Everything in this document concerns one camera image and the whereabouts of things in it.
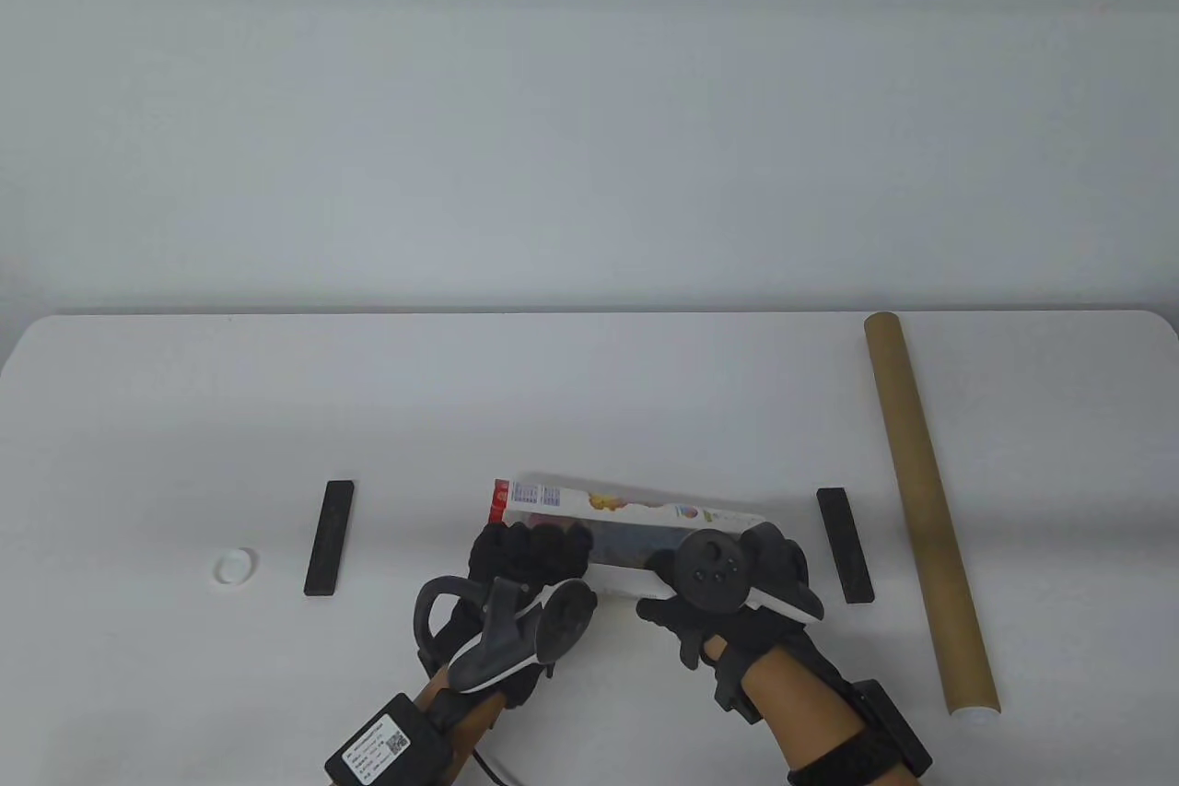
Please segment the person's right hand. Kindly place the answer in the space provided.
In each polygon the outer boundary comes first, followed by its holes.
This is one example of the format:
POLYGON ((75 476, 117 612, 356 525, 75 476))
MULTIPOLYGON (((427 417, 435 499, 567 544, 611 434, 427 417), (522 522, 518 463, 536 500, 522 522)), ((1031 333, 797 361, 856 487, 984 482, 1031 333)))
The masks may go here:
POLYGON ((810 589, 801 546, 771 523, 733 536, 703 529, 676 549, 654 553, 646 569, 671 589, 670 597, 640 597, 640 620, 679 641, 690 671, 706 663, 716 680, 714 701, 747 724, 762 715, 742 688, 745 674, 768 652, 788 646, 808 623, 824 616, 810 589))

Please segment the person's left hand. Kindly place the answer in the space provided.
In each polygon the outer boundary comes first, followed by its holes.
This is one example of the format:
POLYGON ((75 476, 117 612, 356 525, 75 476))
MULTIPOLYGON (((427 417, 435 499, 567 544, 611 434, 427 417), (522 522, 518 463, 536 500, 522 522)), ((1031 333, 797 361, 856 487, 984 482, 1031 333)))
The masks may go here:
POLYGON ((474 601, 459 600, 433 638, 430 650, 419 656, 434 675, 454 652, 483 627, 483 601, 496 577, 541 592, 548 584, 581 579, 590 564, 593 539, 586 526, 526 526, 489 523, 477 534, 468 559, 467 579, 477 584, 474 601))

